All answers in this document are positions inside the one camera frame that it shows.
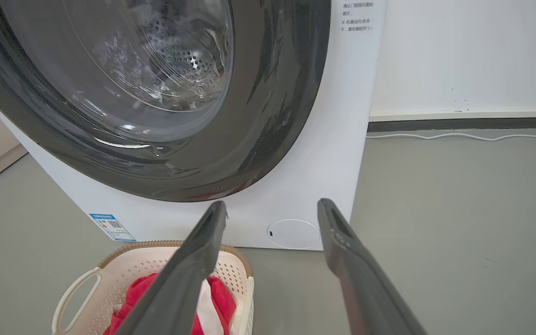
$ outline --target blue and white sticker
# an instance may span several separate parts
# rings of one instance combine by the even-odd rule
[[[90,216],[96,221],[102,229],[104,229],[109,236],[115,241],[127,241],[136,242],[136,239],[132,234],[117,221],[115,216],[111,214],[90,214]]]

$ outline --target power cord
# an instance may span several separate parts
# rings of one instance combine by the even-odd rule
[[[375,138],[391,138],[391,137],[413,137],[413,138],[420,138],[421,140],[435,140],[436,138],[448,137],[448,136],[468,137],[468,138],[474,138],[475,140],[488,141],[488,142],[495,142],[499,140],[504,140],[504,138],[512,138],[512,137],[536,138],[536,135],[525,135],[525,134],[513,134],[513,135],[500,136],[497,138],[486,138],[486,137],[479,137],[479,136],[474,136],[470,134],[462,134],[460,132],[452,132],[448,134],[441,134],[441,135],[430,136],[430,137],[421,136],[417,134],[388,134],[388,135],[379,135],[379,136],[368,135],[368,136],[365,136],[365,138],[375,139]]]

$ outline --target washing machine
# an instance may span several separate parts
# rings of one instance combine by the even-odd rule
[[[0,0],[0,118],[117,241],[320,250],[349,219],[385,0]]]

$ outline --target washing machine door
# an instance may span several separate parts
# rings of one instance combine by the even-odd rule
[[[330,0],[0,0],[0,109],[104,184],[216,199],[299,136],[329,23]]]

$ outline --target plastic basket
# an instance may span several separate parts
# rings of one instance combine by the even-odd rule
[[[160,272],[181,244],[181,241],[137,242],[107,256],[64,293],[53,316],[53,335],[102,335],[111,323],[113,305],[125,302],[126,291],[132,282],[141,276]],[[225,283],[236,301],[230,333],[250,335],[254,322],[254,278],[247,258],[236,248],[221,246],[211,275]],[[61,317],[68,301],[92,276],[97,277],[96,284],[72,322],[66,329],[61,329]]]

